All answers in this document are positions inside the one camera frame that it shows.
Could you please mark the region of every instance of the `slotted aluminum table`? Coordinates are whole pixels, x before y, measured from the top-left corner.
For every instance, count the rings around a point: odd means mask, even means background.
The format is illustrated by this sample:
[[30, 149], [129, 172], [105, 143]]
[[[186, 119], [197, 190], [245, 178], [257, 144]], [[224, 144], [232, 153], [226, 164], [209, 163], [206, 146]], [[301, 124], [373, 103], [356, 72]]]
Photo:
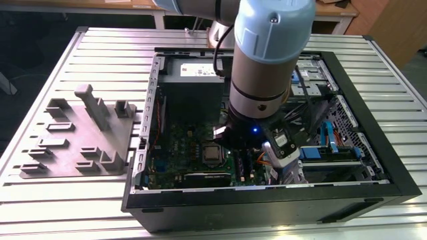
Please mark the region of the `slotted aluminum table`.
[[[21, 179], [22, 149], [50, 118], [50, 98], [81, 104], [74, 87], [94, 97], [144, 108], [153, 47], [206, 46], [206, 33], [182, 30], [78, 28], [0, 160], [0, 237], [28, 239], [421, 239], [427, 236], [425, 102], [383, 51], [361, 36], [312, 35], [305, 50], [334, 52], [393, 149], [424, 195], [330, 224], [292, 225], [150, 235], [120, 211], [125, 176]], [[137, 134], [141, 114], [134, 116]], [[130, 147], [137, 141], [132, 139]]]

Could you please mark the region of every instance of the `table leg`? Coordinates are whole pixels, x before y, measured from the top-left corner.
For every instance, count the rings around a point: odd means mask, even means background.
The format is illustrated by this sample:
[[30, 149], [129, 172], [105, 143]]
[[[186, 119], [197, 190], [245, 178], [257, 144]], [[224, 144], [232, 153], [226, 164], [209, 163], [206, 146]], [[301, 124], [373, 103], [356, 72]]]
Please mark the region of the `table leg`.
[[156, 10], [152, 12], [153, 16], [153, 22], [154, 22], [154, 29], [164, 30], [165, 29], [165, 11], [162, 10]]
[[17, 92], [17, 89], [10, 83], [10, 80], [6, 79], [6, 77], [0, 72], [0, 89], [5, 92], [6, 95], [14, 95]]
[[340, 21], [337, 22], [333, 32], [333, 35], [344, 35], [346, 28], [349, 26], [349, 23], [352, 22], [353, 17], [352, 16], [342, 16], [340, 18]]

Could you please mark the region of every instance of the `dark floor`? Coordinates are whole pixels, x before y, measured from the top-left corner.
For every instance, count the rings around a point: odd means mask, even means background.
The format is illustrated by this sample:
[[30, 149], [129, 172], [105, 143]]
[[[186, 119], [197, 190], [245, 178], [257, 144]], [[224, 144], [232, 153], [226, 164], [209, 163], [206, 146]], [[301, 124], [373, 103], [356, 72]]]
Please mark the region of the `dark floor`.
[[427, 57], [423, 52], [416, 53], [412, 60], [404, 66], [401, 73], [421, 97], [427, 99]]
[[[193, 26], [193, 17], [165, 17], [166, 29]], [[210, 23], [204, 21], [201, 29]], [[0, 12], [0, 72], [12, 79], [16, 95], [0, 91], [0, 155], [33, 104], [48, 75], [78, 26], [154, 28], [150, 16]], [[419, 53], [403, 70], [427, 99], [427, 58]]]

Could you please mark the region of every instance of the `green circuit board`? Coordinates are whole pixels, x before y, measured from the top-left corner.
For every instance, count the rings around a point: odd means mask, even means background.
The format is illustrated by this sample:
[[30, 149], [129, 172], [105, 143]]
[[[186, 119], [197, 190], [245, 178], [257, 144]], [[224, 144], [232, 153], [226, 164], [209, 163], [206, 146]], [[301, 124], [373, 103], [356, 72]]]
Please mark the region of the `green circuit board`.
[[202, 148], [213, 146], [212, 125], [181, 126], [170, 125], [169, 134], [160, 145], [160, 149], [146, 159], [149, 171], [149, 189], [176, 189], [188, 173], [226, 173], [230, 175], [232, 186], [264, 185], [265, 169], [261, 165], [252, 171], [252, 177], [236, 177], [236, 166], [232, 150], [220, 148], [220, 163], [206, 165]]

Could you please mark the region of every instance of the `black case frame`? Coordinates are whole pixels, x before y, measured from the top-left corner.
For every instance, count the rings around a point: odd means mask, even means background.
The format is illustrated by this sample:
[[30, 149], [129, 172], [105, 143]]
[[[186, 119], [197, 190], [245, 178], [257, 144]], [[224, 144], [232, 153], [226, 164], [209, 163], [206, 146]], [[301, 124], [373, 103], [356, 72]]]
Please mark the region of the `black case frame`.
[[[212, 55], [209, 48], [156, 48], [157, 53], [188, 52]], [[220, 50], [232, 53], [230, 49]], [[149, 232], [220, 230], [294, 224], [345, 222], [383, 205], [393, 205], [421, 194], [380, 129], [371, 111], [332, 52], [302, 51], [318, 55], [338, 86], [384, 168], [389, 184], [233, 190], [208, 192], [169, 191], [129, 194], [129, 163], [121, 210], [129, 212]]]

